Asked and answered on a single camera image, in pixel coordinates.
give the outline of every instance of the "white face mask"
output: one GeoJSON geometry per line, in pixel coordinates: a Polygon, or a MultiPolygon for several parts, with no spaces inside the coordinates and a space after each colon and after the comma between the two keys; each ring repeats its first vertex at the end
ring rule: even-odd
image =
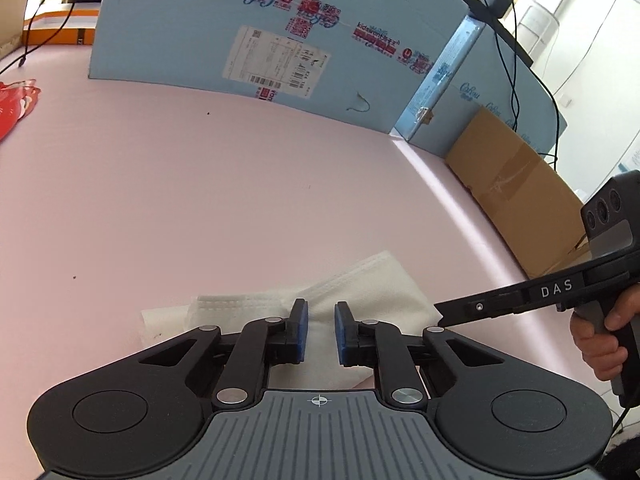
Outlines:
{"type": "Polygon", "coordinates": [[[349,304],[356,320],[393,323],[404,334],[420,335],[440,319],[414,280],[384,251],[303,290],[199,296],[189,306],[144,311],[143,341],[150,346],[204,324],[218,325],[223,333],[240,332],[254,319],[287,317],[296,298],[304,298],[309,305],[305,361],[273,367],[271,388],[348,389],[372,375],[369,368],[344,368],[338,362],[334,331],[334,306],[338,301],[349,304]]]}

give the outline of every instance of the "brown cardboard box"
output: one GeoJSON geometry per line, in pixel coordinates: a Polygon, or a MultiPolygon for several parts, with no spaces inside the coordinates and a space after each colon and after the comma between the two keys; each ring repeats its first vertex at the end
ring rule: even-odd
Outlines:
{"type": "Polygon", "coordinates": [[[20,46],[26,7],[27,0],[0,0],[0,59],[20,46]]]}
{"type": "Polygon", "coordinates": [[[589,247],[588,240],[585,238],[575,251],[572,251],[565,258],[547,269],[545,274],[551,274],[552,272],[558,272],[558,270],[568,269],[569,267],[588,262],[591,259],[591,249],[589,247]]]}
{"type": "Polygon", "coordinates": [[[494,223],[527,276],[542,276],[580,256],[576,251],[585,237],[582,202],[490,111],[480,108],[446,163],[494,223]]]}

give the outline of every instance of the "black pistol grip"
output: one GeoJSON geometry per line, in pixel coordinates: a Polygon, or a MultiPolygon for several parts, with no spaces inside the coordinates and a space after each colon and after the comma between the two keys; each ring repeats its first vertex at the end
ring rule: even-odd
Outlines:
{"type": "MultiPolygon", "coordinates": [[[[613,309],[617,294],[574,308],[576,314],[593,323],[595,333],[606,334],[604,326],[607,314],[613,309]]],[[[636,395],[638,377],[640,377],[640,316],[634,316],[630,323],[612,333],[620,346],[626,348],[628,357],[622,366],[622,372],[611,381],[613,393],[619,397],[620,406],[634,408],[640,404],[640,396],[636,395]]]]}

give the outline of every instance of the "light blue cardboard box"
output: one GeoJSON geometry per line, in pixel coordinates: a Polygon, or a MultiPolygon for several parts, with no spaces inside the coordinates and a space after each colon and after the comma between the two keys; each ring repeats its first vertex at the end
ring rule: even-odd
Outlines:
{"type": "MultiPolygon", "coordinates": [[[[402,113],[396,130],[415,146],[444,157],[481,106],[513,128],[515,117],[511,110],[511,85],[500,60],[496,41],[513,79],[513,50],[502,38],[496,40],[494,30],[486,26],[433,108],[433,119],[428,124],[422,124],[413,136],[409,135],[422,107],[421,94],[428,91],[433,79],[438,76],[437,66],[427,75],[402,113]]],[[[531,70],[519,57],[516,63],[515,87],[520,101],[517,133],[538,153],[549,153],[556,143],[556,131],[562,134],[566,121],[559,112],[556,115],[551,97],[531,70]]]]}
{"type": "Polygon", "coordinates": [[[274,101],[388,133],[462,0],[103,0],[90,77],[274,101]]]}

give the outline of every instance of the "crosshair marking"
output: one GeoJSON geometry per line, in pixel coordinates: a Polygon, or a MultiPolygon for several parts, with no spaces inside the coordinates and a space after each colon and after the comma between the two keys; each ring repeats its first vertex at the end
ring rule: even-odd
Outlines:
{"type": "Polygon", "coordinates": [[[316,406],[324,406],[326,403],[331,401],[326,397],[323,397],[322,395],[318,395],[318,396],[315,396],[313,399],[309,399],[307,402],[312,402],[316,406]]]}

